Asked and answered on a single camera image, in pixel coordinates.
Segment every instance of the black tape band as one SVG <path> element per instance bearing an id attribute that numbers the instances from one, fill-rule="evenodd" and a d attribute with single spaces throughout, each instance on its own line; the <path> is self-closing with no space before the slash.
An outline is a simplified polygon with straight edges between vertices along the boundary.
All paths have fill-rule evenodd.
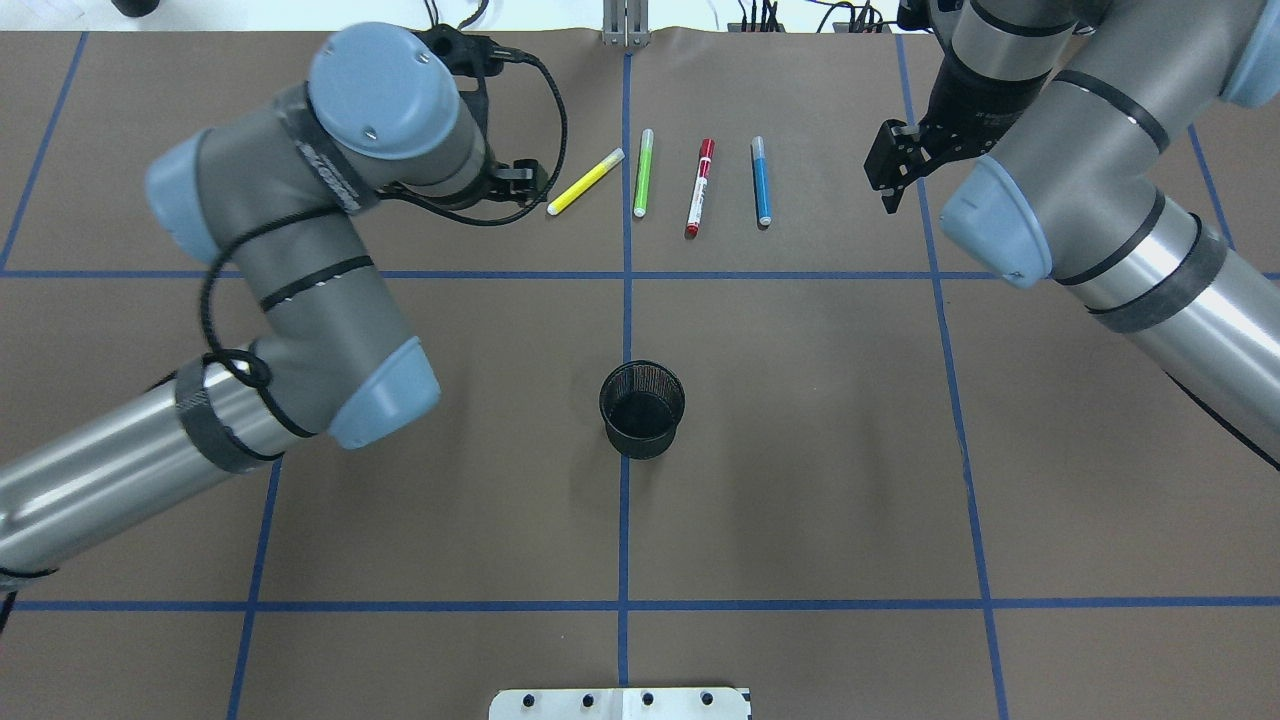
<path id="1" fill-rule="evenodd" d="M 1151 206 L 1151 211 L 1147 213 L 1147 218 L 1142 222 L 1140 225 L 1138 225 L 1138 229 L 1133 231 L 1133 234 L 1129 236 L 1129 240 L 1126 240 L 1124 245 L 1116 249 L 1116 251 L 1112 252 L 1111 255 L 1107 255 L 1106 260 L 1098 263 L 1097 265 L 1089 268 L 1088 270 L 1084 270 L 1078 275 L 1071 275 L 1066 279 L 1057 281 L 1057 283 L 1064 286 L 1087 283 L 1093 278 L 1101 275 L 1102 273 L 1110 270 L 1111 268 L 1119 265 L 1121 260 L 1128 258 L 1129 254 L 1133 252 L 1135 247 L 1138 247 L 1138 243 L 1140 243 L 1143 240 L 1147 238 L 1148 234 L 1151 234 L 1151 231 L 1156 229 L 1156 223 L 1160 222 L 1160 215 L 1164 214 L 1164 211 L 1165 211 L 1165 193 L 1157 190 L 1156 204 Z"/>
<path id="2" fill-rule="evenodd" d="M 275 99 L 274 109 L 284 132 L 298 149 L 298 155 L 316 179 L 333 192 L 344 213 L 355 215 L 378 205 L 378 190 L 370 187 L 356 168 L 351 167 L 347 156 L 316 119 L 306 86 L 300 85 L 282 92 Z"/>
<path id="3" fill-rule="evenodd" d="M 196 360 L 178 369 L 174 377 L 174 406 L 191 445 L 206 460 L 227 473 L 244 474 L 280 455 L 261 455 L 250 450 L 236 433 L 218 419 L 205 389 L 205 363 Z"/>
<path id="4" fill-rule="evenodd" d="M 52 570 L 41 570 L 38 573 L 19 573 L 17 570 L 10 570 L 8 568 L 0 568 L 0 575 L 6 578 L 13 578 L 15 580 L 38 580 L 40 578 L 47 578 L 58 571 L 58 568 Z"/>
<path id="5" fill-rule="evenodd" d="M 256 340 L 252 343 L 250 343 L 248 351 L 253 355 L 257 355 Z M 275 421 L 279 423 L 282 428 L 289 430 L 291 433 L 302 439 L 316 437 L 316 433 L 312 433 L 311 430 L 294 423 L 293 418 L 289 418 L 289 415 L 284 411 L 284 409 L 280 407 L 280 404 L 275 401 L 275 396 L 271 395 L 271 387 L 269 384 L 257 388 L 257 397 L 262 401 L 262 405 L 266 406 L 266 411 L 270 413 L 273 418 L 275 418 Z"/>
<path id="6" fill-rule="evenodd" d="M 1196 242 L 1178 269 L 1137 299 L 1110 310 L 1089 307 L 1089 314 L 1107 329 L 1128 334 L 1153 328 L 1194 302 L 1226 263 L 1226 243 L 1206 232 L 1197 215 L 1192 217 L 1196 218 Z"/>
<path id="7" fill-rule="evenodd" d="M 343 260 L 342 263 L 334 263 L 328 268 L 321 268 L 311 273 L 310 275 L 303 275 L 291 282 L 289 284 L 282 287 L 280 290 L 260 300 L 257 305 L 259 307 L 262 309 L 264 313 L 266 313 L 268 310 L 275 307 L 280 302 L 292 300 L 298 293 L 306 292 L 312 287 L 316 287 L 317 284 L 326 283 L 332 279 L 339 278 L 343 274 L 349 273 L 358 268 L 369 268 L 372 264 L 374 260 L 369 255 L 361 255 L 358 258 L 349 258 L 347 260 Z"/>
<path id="8" fill-rule="evenodd" d="M 1007 32 L 1009 35 L 1019 35 L 1021 37 L 1052 37 L 1055 35 L 1061 35 L 1069 29 L 1075 29 L 1075 20 L 1053 27 L 1019 26 L 1009 20 L 1000 19 L 996 15 L 991 14 L 991 10 L 983 8 L 982 3 L 979 3 L 978 0 L 969 0 L 969 4 L 973 5 L 973 12 L 979 18 L 982 18 L 982 22 L 989 24 L 991 27 L 998 31 Z"/>
<path id="9" fill-rule="evenodd" d="M 1156 149 L 1160 152 L 1169 149 L 1169 133 L 1165 132 L 1165 127 L 1160 124 L 1160 120 L 1139 105 L 1137 100 L 1116 90 L 1115 86 L 1079 70 L 1062 70 L 1057 73 L 1053 82 L 1074 85 L 1085 92 L 1092 92 L 1106 100 L 1112 108 L 1128 115 L 1143 132 L 1149 135 L 1151 141 L 1156 143 Z"/>

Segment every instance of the electrical wire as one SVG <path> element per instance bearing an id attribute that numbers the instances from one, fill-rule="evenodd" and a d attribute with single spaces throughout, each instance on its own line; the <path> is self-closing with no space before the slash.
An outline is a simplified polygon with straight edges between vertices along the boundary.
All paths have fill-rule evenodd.
<path id="1" fill-rule="evenodd" d="M 822 28 L 827 27 L 827 18 L 829 18 L 831 14 L 836 12 L 836 8 L 849 8 L 849 26 L 852 27 L 852 24 L 854 24 L 854 15 L 858 13 L 858 8 L 854 8 L 852 3 L 845 3 L 845 1 L 841 1 L 841 3 L 818 3 L 818 5 L 827 5 L 827 14 L 824 14 L 822 17 L 822 22 L 818 23 L 818 29 L 815 29 L 814 32 L 822 32 Z"/>
<path id="2" fill-rule="evenodd" d="M 556 109 L 559 111 L 561 117 L 561 145 L 559 145 L 559 154 L 556 156 L 556 169 L 553 169 L 550 177 L 547 178 L 547 187 L 544 187 L 543 191 L 538 193 L 538 197 L 534 199 L 534 201 L 526 205 L 525 208 L 520 209 L 518 211 L 507 215 L 506 218 L 498 218 L 493 220 L 481 218 L 468 218 L 466 215 L 460 215 L 452 210 L 445 210 L 444 208 L 439 208 L 438 205 L 431 202 L 430 197 L 413 192 L 402 183 L 393 183 L 388 186 L 388 190 L 379 191 L 378 197 L 381 197 L 384 200 L 401 200 L 404 202 L 410 202 L 412 205 L 417 205 L 419 208 L 429 213 L 453 220 L 456 223 L 462 223 L 465 225 L 472 225 L 472 227 L 483 227 L 483 228 L 492 228 L 515 223 L 516 220 L 531 213 L 534 208 L 536 208 L 539 204 L 547 200 L 547 195 L 550 192 L 552 187 L 554 187 L 557 178 L 559 178 L 561 170 L 564 168 L 564 154 L 568 150 L 568 110 L 564 109 L 564 97 L 561 95 L 559 87 L 556 85 L 556 78 L 552 77 L 552 73 L 550 70 L 547 69 L 547 65 L 543 64 L 541 60 L 539 60 L 530 53 L 522 53 L 522 51 L 513 51 L 513 53 L 516 53 L 516 56 L 520 59 L 511 61 L 532 65 L 538 68 L 538 72 L 543 74 L 543 79 L 547 81 L 547 87 L 550 88 L 552 91 L 552 97 L 556 100 Z"/>
<path id="3" fill-rule="evenodd" d="M 867 0 L 863 10 L 858 13 L 858 24 L 850 26 L 849 32 L 874 32 L 874 28 L 883 23 L 884 15 L 870 4 L 870 0 Z"/>
<path id="4" fill-rule="evenodd" d="M 488 9 L 489 9 L 489 0 L 480 0 L 480 5 L 476 6 L 476 12 L 471 13 L 470 15 L 467 15 L 465 20 L 458 23 L 458 29 L 467 29 L 468 27 L 474 26 L 475 22 L 480 19 L 480 15 L 483 15 L 484 12 Z"/>
<path id="5" fill-rule="evenodd" d="M 4 634 L 4 626 L 9 624 L 9 614 L 13 612 L 13 603 L 18 600 L 18 591 L 13 591 L 4 596 L 4 606 L 0 607 L 0 634 Z"/>
<path id="6" fill-rule="evenodd" d="M 262 360 L 247 350 L 223 347 L 221 341 L 218 338 L 218 332 L 214 329 L 214 284 L 221 277 L 223 268 L 230 263 L 232 255 L 234 255 L 237 250 L 243 247 L 251 240 L 275 232 L 280 228 L 285 228 L 293 223 L 301 223 L 303 220 L 312 220 L 324 215 L 335 215 L 340 213 L 342 209 L 337 205 L 326 205 L 324 208 L 314 208 L 302 213 L 285 215 L 237 236 L 230 241 L 230 243 L 227 245 L 227 247 L 221 250 L 221 252 L 218 254 L 218 258 L 214 259 L 212 264 L 209 265 L 209 269 L 205 270 L 204 281 L 200 283 L 200 332 L 205 336 L 205 345 L 209 346 L 209 360 L 227 368 L 227 372 L 234 375 L 237 380 L 253 389 L 261 389 L 270 384 L 271 369 L 268 366 L 266 360 Z M 236 363 L 243 363 L 246 369 L 242 370 Z"/>
<path id="7" fill-rule="evenodd" d="M 741 5 L 742 0 L 739 0 L 737 4 Z M 719 29 L 719 10 L 716 9 L 714 0 L 707 0 L 707 6 L 712 9 L 712 22 L 716 23 L 712 27 L 714 27 L 716 29 Z"/>

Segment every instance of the black mesh pen holder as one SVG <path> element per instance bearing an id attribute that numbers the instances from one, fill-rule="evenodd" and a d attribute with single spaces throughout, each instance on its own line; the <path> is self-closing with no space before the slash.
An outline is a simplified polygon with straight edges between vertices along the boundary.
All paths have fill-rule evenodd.
<path id="1" fill-rule="evenodd" d="M 685 415 L 685 388 L 671 370 L 632 360 L 609 373 L 600 387 L 600 416 L 614 450 L 632 460 L 663 454 Z"/>

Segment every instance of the metal plate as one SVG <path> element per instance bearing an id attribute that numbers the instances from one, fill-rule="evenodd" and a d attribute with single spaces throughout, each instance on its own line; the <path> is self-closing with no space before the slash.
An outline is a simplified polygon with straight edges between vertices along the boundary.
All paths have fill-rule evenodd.
<path id="1" fill-rule="evenodd" d="M 489 720 L 750 720 L 751 692 L 736 688 L 503 691 Z"/>

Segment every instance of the metal bracket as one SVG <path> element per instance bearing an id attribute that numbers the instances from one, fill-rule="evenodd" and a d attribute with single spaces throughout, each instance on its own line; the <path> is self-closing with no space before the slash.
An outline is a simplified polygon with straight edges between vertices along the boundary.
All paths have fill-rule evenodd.
<path id="1" fill-rule="evenodd" d="M 605 45 L 637 49 L 649 45 L 649 0 L 604 0 Z"/>
<path id="2" fill-rule="evenodd" d="M 503 691 L 489 720 L 751 720 L 745 688 Z"/>

